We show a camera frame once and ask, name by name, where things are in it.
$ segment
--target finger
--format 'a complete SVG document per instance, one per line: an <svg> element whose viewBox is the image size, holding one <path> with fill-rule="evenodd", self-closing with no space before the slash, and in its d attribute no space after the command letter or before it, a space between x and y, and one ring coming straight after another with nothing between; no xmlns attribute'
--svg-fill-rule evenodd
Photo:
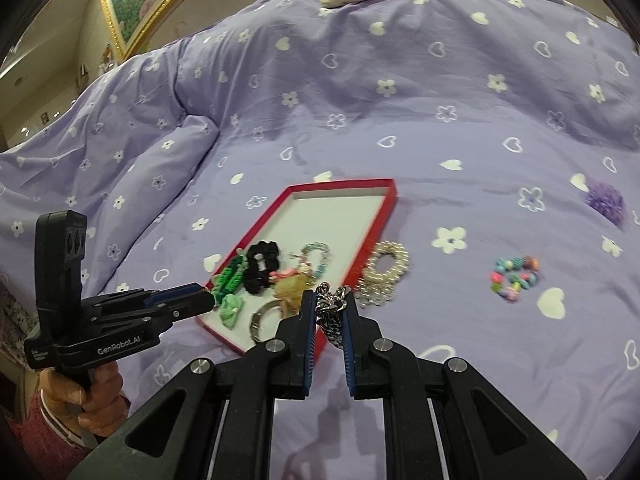
<svg viewBox="0 0 640 480"><path fill-rule="evenodd" d="M40 373L40 385L47 399L55 403L83 404L87 400L86 392L80 384L55 370L43 370Z"/></svg>
<svg viewBox="0 0 640 480"><path fill-rule="evenodd" d="M108 428L117 420L127 413L127 405L121 396L113 399L113 402L104 408L93 410L92 412L85 412L78 415L78 423L83 428L89 428L91 430L101 430L102 428Z"/></svg>
<svg viewBox="0 0 640 480"><path fill-rule="evenodd" d="M114 433L120 426L124 424L126 420L127 420L127 415L123 415L116 422L114 422L107 428L102 428L101 430L95 430L95 431L92 431L92 433L98 436L104 436L104 437L110 436L111 433Z"/></svg>
<svg viewBox="0 0 640 480"><path fill-rule="evenodd" d="M115 377L118 373L118 364L116 361L98 366L94 370L94 381L96 383L105 383L112 377Z"/></svg>
<svg viewBox="0 0 640 480"><path fill-rule="evenodd" d="M113 399L120 394L122 389L122 376L117 374L105 383L94 383L91 385L91 390L87 397L86 402L82 405L82 408L86 412L92 412L99 408L104 408L111 404Z"/></svg>

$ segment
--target hair accessory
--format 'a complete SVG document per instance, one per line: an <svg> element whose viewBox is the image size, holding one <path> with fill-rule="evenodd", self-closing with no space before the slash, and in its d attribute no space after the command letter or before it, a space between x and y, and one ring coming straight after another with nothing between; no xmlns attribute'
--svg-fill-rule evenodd
<svg viewBox="0 0 640 480"><path fill-rule="evenodd" d="M605 182L590 182L585 202L616 227L625 222L625 199L615 187Z"/></svg>
<svg viewBox="0 0 640 480"><path fill-rule="evenodd" d="M322 255L320 256L320 264L318 265L317 270L313 270L311 264L309 263L308 254L313 251L321 251ZM329 246L327 244L323 244L322 242L313 242L311 244L305 245L301 254L291 253L289 255L291 258L297 258L299 260L297 270L300 274L306 274L313 283L319 280L326 270L326 266L329 263L329 257L331 256L331 251L329 250Z"/></svg>
<svg viewBox="0 0 640 480"><path fill-rule="evenodd" d="M242 282L242 275L247 267L248 261L244 251L237 248L236 256L231 258L231 261L222 272L211 277L210 281L213 284L211 293L216 300L217 306L222 305L227 294L233 294L238 290Z"/></svg>
<svg viewBox="0 0 640 480"><path fill-rule="evenodd" d="M244 300L235 294L227 294L220 305L220 321L229 330L233 329L238 322L238 315L242 310Z"/></svg>
<svg viewBox="0 0 640 480"><path fill-rule="evenodd" d="M538 271L540 264L533 256L515 257L511 260L498 258L495 261L494 272L491 273L491 290L502 298L514 303L522 290L529 290L540 279ZM502 282L507 278L509 285L504 287Z"/></svg>
<svg viewBox="0 0 640 480"><path fill-rule="evenodd" d="M387 272L377 272L376 264L383 254L391 254L396 260ZM367 265L362 269L362 275L354 291L354 296L360 300L362 306L382 305L391 301L396 295L394 285L407 272L409 253L397 242L378 242L371 251Z"/></svg>
<svg viewBox="0 0 640 480"><path fill-rule="evenodd" d="M256 344L262 343L260 339L260 321L262 320L262 316L266 314L272 308L279 308L280 300L271 300L265 303L260 307L260 310L255 312L251 316L251 324L249 325L249 334L251 335L251 339L254 340Z"/></svg>
<svg viewBox="0 0 640 480"><path fill-rule="evenodd" d="M276 242L260 241L246 252L247 268L242 274L242 284L254 296L270 285L269 275L280 268L280 250Z"/></svg>

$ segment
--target silver chain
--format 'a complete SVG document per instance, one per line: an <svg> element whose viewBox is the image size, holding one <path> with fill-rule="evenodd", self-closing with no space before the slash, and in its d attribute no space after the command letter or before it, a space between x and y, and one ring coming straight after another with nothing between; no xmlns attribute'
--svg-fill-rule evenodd
<svg viewBox="0 0 640 480"><path fill-rule="evenodd" d="M316 287L316 323L329 343L342 350L342 325L340 313L347 308L345 296L351 292L349 285L339 287L331 293L329 284L322 282Z"/></svg>

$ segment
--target silver bracelet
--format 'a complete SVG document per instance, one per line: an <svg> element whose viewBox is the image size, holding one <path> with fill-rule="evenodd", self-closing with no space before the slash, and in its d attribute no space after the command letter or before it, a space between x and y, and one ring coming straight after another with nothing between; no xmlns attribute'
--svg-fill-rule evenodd
<svg viewBox="0 0 640 480"><path fill-rule="evenodd" d="M391 254L396 262L388 271L377 272L376 264L383 254ZM394 285L409 268L409 253L397 242L378 242L371 251L367 266L354 291L362 306L382 305L396 296Z"/></svg>
<svg viewBox="0 0 640 480"><path fill-rule="evenodd" d="M255 312L251 316L251 323L249 325L249 334L251 335L251 339L253 339L256 344L260 344L263 342L260 339L260 320L262 319L262 316L264 316L264 314L266 314L272 308L282 309L280 305L280 300L268 301L263 306L261 306L257 312Z"/></svg>

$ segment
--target sleeve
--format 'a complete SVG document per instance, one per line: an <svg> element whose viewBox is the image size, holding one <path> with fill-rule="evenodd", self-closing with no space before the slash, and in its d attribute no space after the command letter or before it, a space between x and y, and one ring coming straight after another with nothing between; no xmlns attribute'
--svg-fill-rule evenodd
<svg viewBox="0 0 640 480"><path fill-rule="evenodd" d="M11 430L44 480L65 480L88 449L76 449L58 437L40 411L40 395L31 397L29 418L22 424L8 421Z"/></svg>

